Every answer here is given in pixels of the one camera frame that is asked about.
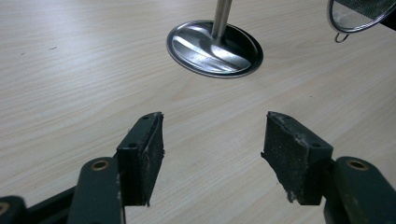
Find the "metal pole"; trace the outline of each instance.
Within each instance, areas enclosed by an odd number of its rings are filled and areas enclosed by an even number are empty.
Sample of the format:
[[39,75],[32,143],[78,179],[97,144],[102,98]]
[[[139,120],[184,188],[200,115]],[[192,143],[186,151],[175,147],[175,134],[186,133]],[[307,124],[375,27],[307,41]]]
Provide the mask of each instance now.
[[230,14],[231,2],[233,0],[219,0],[216,8],[215,20],[213,22],[212,37],[222,38],[227,27],[228,15]]

